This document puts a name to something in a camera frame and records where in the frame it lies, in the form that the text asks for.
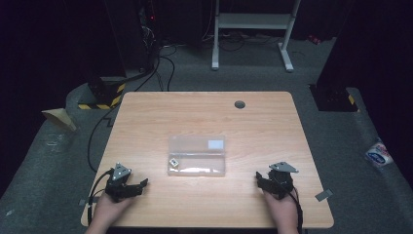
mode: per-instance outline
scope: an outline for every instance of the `gray carpet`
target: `gray carpet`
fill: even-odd
[[[379,172],[363,159],[377,133],[358,90],[349,89],[349,92],[359,112],[317,110],[308,85],[317,82],[333,43],[328,41],[316,46],[292,40],[288,50],[293,73],[284,71],[275,43],[244,45],[235,52],[221,50],[218,71],[210,70],[211,49],[178,47],[176,53],[168,56],[175,64],[170,90],[291,92],[321,183],[334,192],[328,199],[334,226],[310,229],[308,233],[413,233],[413,194],[396,164]],[[238,45],[222,43],[222,46],[234,49]],[[173,51],[174,47],[166,48],[161,55]],[[164,90],[171,71],[169,61],[161,58],[159,74]],[[126,91],[134,91],[144,80],[129,82]],[[94,125],[106,113],[106,110],[77,108],[77,100],[85,88],[83,85],[67,96],[65,108],[79,126],[74,135],[65,134],[45,121],[33,139],[24,162],[0,201],[0,233],[85,232],[80,223],[83,208],[78,202],[88,197],[94,180],[87,161],[88,142]],[[150,79],[140,91],[160,91],[157,77]],[[109,116],[113,122],[116,110]],[[95,167],[110,131],[107,121],[103,121],[94,133],[91,155]],[[58,141],[59,135],[65,140],[60,145],[50,145],[51,141]]]

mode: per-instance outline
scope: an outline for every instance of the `human arm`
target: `human arm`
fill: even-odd
[[[127,198],[119,203],[115,203],[106,193],[103,193],[95,208],[94,218],[85,234],[103,234],[115,222],[134,201],[133,198]]]
[[[294,200],[286,195],[278,200],[271,193],[263,190],[264,198],[270,209],[271,217],[277,226],[279,234],[298,234],[298,213]],[[297,198],[293,189],[291,195]]]

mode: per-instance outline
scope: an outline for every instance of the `black equipment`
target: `black equipment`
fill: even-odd
[[[292,177],[290,173],[298,173],[298,171],[291,167],[286,162],[280,162],[277,164],[270,165],[271,171],[268,173],[269,179],[264,178],[260,173],[256,172],[255,177],[257,178],[257,185],[262,190],[265,190],[273,195],[278,195],[275,197],[281,200],[285,195],[290,196],[297,207],[298,214],[298,233],[302,233],[303,226],[303,210],[300,206],[300,200],[298,199],[298,193],[296,188],[292,183]],[[291,192],[292,189],[295,190],[297,198],[295,198]]]
[[[89,196],[88,203],[88,223],[92,222],[92,204],[94,202],[94,191],[97,185],[102,180],[104,176],[110,175],[110,178],[106,182],[106,187],[104,191],[108,194],[113,202],[120,202],[122,199],[135,197],[142,195],[143,188],[148,184],[148,178],[144,179],[140,184],[127,185],[126,182],[131,175],[131,169],[127,169],[120,163],[116,163],[115,169],[111,168],[109,171],[105,172],[97,181],[94,183],[91,195]]]
[[[105,193],[109,195],[114,202],[121,199],[142,195],[143,188],[148,184],[148,179],[144,179],[140,184],[127,185],[127,180],[131,175],[131,169],[127,169],[120,163],[116,164],[115,170],[107,179]]]

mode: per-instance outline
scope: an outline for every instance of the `white metal frame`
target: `white metal frame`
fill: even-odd
[[[295,0],[291,14],[228,14],[219,13],[219,0],[215,6],[215,28],[212,49],[212,70],[219,68],[219,28],[256,28],[256,29],[283,29],[285,30],[283,41],[279,43],[280,53],[285,65],[285,70],[294,70],[289,59],[286,47],[289,37],[297,17],[298,8],[301,0]]]

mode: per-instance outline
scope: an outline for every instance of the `wire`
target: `wire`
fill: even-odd
[[[286,192],[294,201],[295,203],[295,207],[297,208],[297,215],[298,215],[298,233],[303,233],[303,210],[301,209],[301,205],[300,205],[300,198],[298,197],[298,191],[297,188],[295,188],[294,186],[292,186],[292,188],[295,191],[295,194],[297,195],[297,199],[294,198],[294,196],[291,194],[291,192],[289,192],[288,190],[286,190],[281,183],[274,178],[274,181],[279,185],[279,187],[284,190],[284,192]]]
[[[204,38],[204,39],[203,39],[203,42],[207,42],[207,41],[209,41],[210,39],[212,39],[213,37],[214,37],[213,35],[209,35],[208,38]]]
[[[277,37],[268,36],[268,38],[263,40],[262,42],[247,41],[248,39],[245,39],[245,43],[247,45],[268,45],[268,44],[277,43],[281,40],[281,37],[278,37],[276,40],[270,42],[270,40],[273,38],[277,38]]]
[[[128,83],[128,82],[130,82],[130,81],[139,80],[139,79],[147,76],[151,71],[152,71],[151,69],[148,69],[148,70],[145,71],[144,73],[141,73],[141,74],[132,76],[132,77],[130,77],[130,78],[127,78],[127,79],[124,79],[124,80],[121,80],[121,81],[110,81],[110,82],[106,82],[106,83],[107,83],[108,85],[122,85],[122,84]]]
[[[225,49],[223,46],[219,46],[219,48],[221,49],[221,50],[223,50],[223,51],[226,51],[226,52],[235,52],[235,51],[238,51],[238,50],[240,50],[243,46],[245,45],[245,42],[244,42],[244,40],[243,41],[241,41],[241,45],[238,47],[238,48],[236,48],[236,49],[232,49],[232,50],[229,50],[229,49]]]
[[[142,26],[142,29],[146,30],[146,35],[144,35],[143,38],[143,42],[145,43],[146,49],[149,50],[150,48],[152,48],[153,42],[155,40],[155,34],[154,32],[147,26]]]
[[[139,87],[137,87],[134,91],[135,92],[137,92],[140,88],[142,88],[142,86],[144,85],[144,84],[146,84],[146,82],[148,82],[154,75],[155,75],[155,73],[157,72],[157,70],[158,70],[158,67],[159,67],[159,59],[158,59],[158,63],[156,64],[156,67],[155,67],[155,69],[154,69],[154,71],[152,72],[152,74],[144,81],[144,82],[142,82],[142,84],[140,84],[140,86]]]
[[[158,63],[157,63],[157,65],[156,65],[155,69],[153,70],[152,74],[151,74],[139,87],[137,87],[137,89],[134,90],[135,92],[138,91],[146,82],[149,81],[149,79],[151,79],[151,78],[154,76],[154,74],[155,74],[155,73],[157,72],[157,70],[158,70],[158,67],[159,67],[159,60],[158,60]],[[94,132],[96,131],[97,126],[98,126],[103,120],[108,120],[108,123],[107,123],[107,125],[106,125],[107,127],[113,127],[113,124],[111,124],[112,118],[107,118],[107,116],[108,116],[110,113],[112,113],[112,111],[114,111],[118,106],[120,106],[121,102],[122,102],[122,101],[120,101],[115,107],[113,107],[112,109],[110,109],[105,115],[103,115],[102,118],[100,118],[100,120],[94,125],[94,129],[92,130],[92,133],[91,133],[91,135],[89,136],[88,155],[87,155],[87,157],[88,157],[88,164],[89,164],[89,167],[91,168],[91,170],[94,171],[95,173],[97,173],[97,169],[94,168],[94,166],[92,165],[92,162],[91,162],[91,145],[92,145],[92,138],[94,137]]]
[[[159,57],[161,59],[166,59],[170,62],[170,64],[172,65],[172,73],[170,74],[169,80],[168,80],[168,86],[167,86],[167,91],[169,92],[169,86],[170,86],[170,81],[172,80],[173,77],[173,73],[175,72],[175,63],[173,63],[173,61],[169,58],[166,57]]]
[[[91,162],[91,145],[92,145],[92,138],[94,136],[94,132],[97,129],[97,126],[103,121],[103,120],[109,120],[107,127],[112,127],[113,125],[110,125],[110,122],[112,120],[112,118],[107,118],[107,116],[112,113],[113,110],[115,110],[118,106],[120,105],[120,102],[113,107],[112,109],[110,109],[105,115],[103,115],[102,118],[100,118],[100,120],[97,122],[97,124],[94,125],[94,129],[92,130],[91,135],[89,136],[89,142],[88,142],[88,164],[89,167],[92,169],[92,171],[94,171],[95,173],[97,173],[97,169],[94,168],[94,166],[92,166],[92,162]]]
[[[208,22],[208,24],[207,24],[206,33],[205,33],[204,36],[201,38],[202,40],[205,39],[205,37],[207,36],[207,33],[209,32],[210,22],[212,21],[212,12],[213,12],[212,9],[213,9],[212,0],[210,0],[209,22]]]
[[[162,77],[161,77],[161,75],[159,74],[158,71],[156,72],[156,76],[158,76],[159,88],[160,88],[161,91],[163,92],[163,91],[164,91],[164,84],[163,84],[163,82],[162,82]]]
[[[164,49],[164,48],[170,48],[170,47],[173,47],[173,48],[174,48],[174,51],[173,51],[173,52],[171,52],[171,53],[169,53],[169,54],[167,54],[167,55],[160,55],[160,56],[162,56],[162,57],[168,57],[168,56],[171,56],[171,55],[175,54],[176,51],[177,51],[177,46],[175,46],[175,45],[164,46],[163,48],[161,48],[161,50]]]
[[[97,193],[104,191],[104,188],[100,189],[99,191],[95,192],[94,197],[96,196]]]
[[[111,175],[114,169],[110,169],[109,171],[105,172],[103,175],[100,176],[100,178],[97,179],[97,181],[94,183],[94,187],[92,188],[91,195],[89,196],[89,201],[88,201],[88,224],[91,225],[92,222],[92,204],[94,202],[94,191],[96,190],[97,185],[100,183],[100,181],[107,175]]]

